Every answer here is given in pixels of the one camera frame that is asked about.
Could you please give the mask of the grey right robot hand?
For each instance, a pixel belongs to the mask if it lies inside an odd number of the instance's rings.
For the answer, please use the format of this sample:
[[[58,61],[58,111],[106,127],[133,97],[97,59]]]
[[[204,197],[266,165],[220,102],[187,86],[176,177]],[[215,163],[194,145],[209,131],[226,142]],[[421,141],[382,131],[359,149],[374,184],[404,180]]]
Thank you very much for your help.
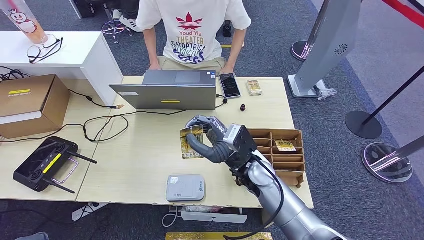
[[[198,154],[214,164],[225,162],[234,153],[223,141],[226,126],[215,116],[196,115],[187,124],[186,128],[202,125],[202,133],[206,135],[212,147],[203,144],[194,133],[188,133],[186,140],[188,145]]]

